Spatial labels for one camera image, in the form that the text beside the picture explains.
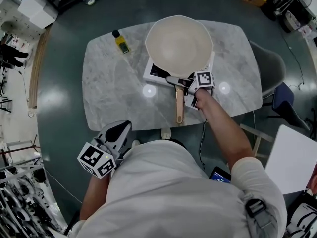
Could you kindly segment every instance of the frying pan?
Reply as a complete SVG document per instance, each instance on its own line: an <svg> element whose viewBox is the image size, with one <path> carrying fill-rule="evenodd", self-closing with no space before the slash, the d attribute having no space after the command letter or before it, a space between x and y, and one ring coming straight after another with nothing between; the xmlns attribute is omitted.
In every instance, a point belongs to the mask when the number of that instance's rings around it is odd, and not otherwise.
<svg viewBox="0 0 317 238"><path fill-rule="evenodd" d="M145 46L155 66L173 77L188 78L205 67L213 43L200 22L176 15L157 21L150 29ZM183 122L184 89L176 88L176 122Z"/></svg>

